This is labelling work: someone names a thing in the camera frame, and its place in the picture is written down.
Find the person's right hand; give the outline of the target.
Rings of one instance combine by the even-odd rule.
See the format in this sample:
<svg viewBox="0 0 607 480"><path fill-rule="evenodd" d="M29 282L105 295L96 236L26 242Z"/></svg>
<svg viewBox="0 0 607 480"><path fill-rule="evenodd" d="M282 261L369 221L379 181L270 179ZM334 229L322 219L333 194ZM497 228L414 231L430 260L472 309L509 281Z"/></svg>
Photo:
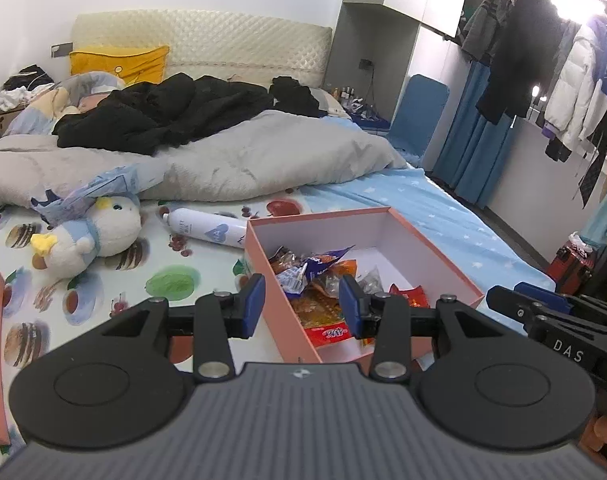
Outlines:
<svg viewBox="0 0 607 480"><path fill-rule="evenodd" d="M579 448L599 466L607 467L602 448L607 445L607 415L593 417L579 441Z"/></svg>

